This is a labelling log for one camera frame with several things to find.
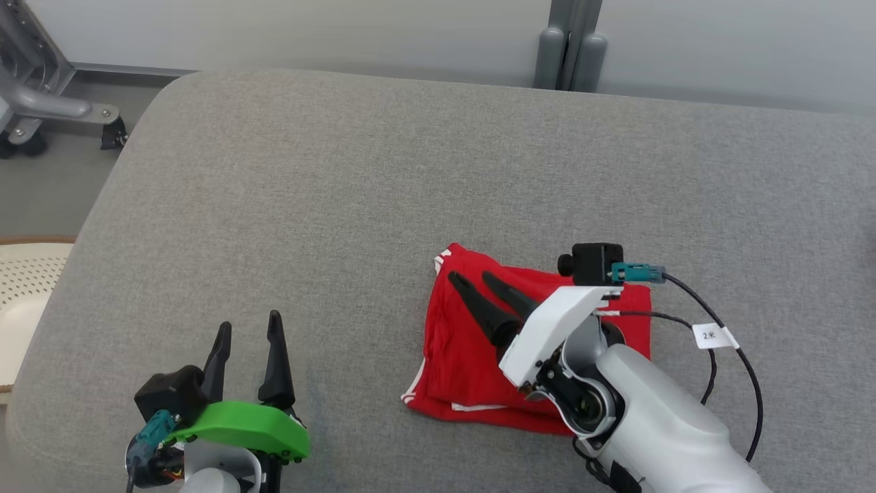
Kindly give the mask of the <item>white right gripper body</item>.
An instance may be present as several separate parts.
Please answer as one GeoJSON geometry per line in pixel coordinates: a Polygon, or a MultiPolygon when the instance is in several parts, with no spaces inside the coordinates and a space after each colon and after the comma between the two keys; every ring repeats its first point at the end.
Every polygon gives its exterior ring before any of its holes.
{"type": "Polygon", "coordinates": [[[500,370],[521,389],[534,383],[537,363],[547,365],[556,349],[563,368],[582,370],[597,361],[608,347],[595,312],[609,305],[608,296],[621,294],[617,286],[563,286],[529,315],[500,361],[500,370]]]}

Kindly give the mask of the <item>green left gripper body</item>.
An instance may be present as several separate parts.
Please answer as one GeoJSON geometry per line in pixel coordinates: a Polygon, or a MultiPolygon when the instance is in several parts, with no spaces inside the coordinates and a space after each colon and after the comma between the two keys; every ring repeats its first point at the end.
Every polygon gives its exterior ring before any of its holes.
{"type": "Polygon", "coordinates": [[[282,461],[300,461],[311,452],[307,428],[287,412],[241,401],[208,405],[193,425],[176,428],[167,440],[207,440],[275,455],[282,461]]]}

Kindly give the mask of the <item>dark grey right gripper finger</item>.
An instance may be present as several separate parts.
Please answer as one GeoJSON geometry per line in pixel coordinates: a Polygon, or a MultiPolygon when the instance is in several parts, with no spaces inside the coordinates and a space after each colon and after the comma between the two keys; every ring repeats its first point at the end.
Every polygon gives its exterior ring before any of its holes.
{"type": "Polygon", "coordinates": [[[491,300],[479,293],[472,281],[461,275],[460,272],[451,271],[448,274],[448,281],[460,294],[469,314],[473,316],[490,344],[495,349],[507,349],[521,327],[520,318],[492,303],[491,300]]]}
{"type": "Polygon", "coordinates": [[[526,321],[539,306],[539,302],[524,294],[519,288],[502,281],[490,272],[482,273],[482,280],[495,296],[506,303],[513,313],[522,321],[526,321]]]}

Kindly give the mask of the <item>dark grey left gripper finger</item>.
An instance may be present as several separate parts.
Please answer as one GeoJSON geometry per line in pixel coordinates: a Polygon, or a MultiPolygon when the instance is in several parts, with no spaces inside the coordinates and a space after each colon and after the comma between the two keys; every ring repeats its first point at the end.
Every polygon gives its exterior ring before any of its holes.
{"type": "Polygon", "coordinates": [[[287,340],[279,311],[271,311],[267,325],[269,351],[265,379],[259,387],[262,405],[290,412],[296,401],[293,377],[289,363],[287,340]]]}
{"type": "Polygon", "coordinates": [[[232,325],[224,321],[219,327],[212,349],[207,356],[203,368],[203,384],[201,392],[210,403],[221,402],[223,399],[223,383],[226,362],[231,355],[232,325]]]}

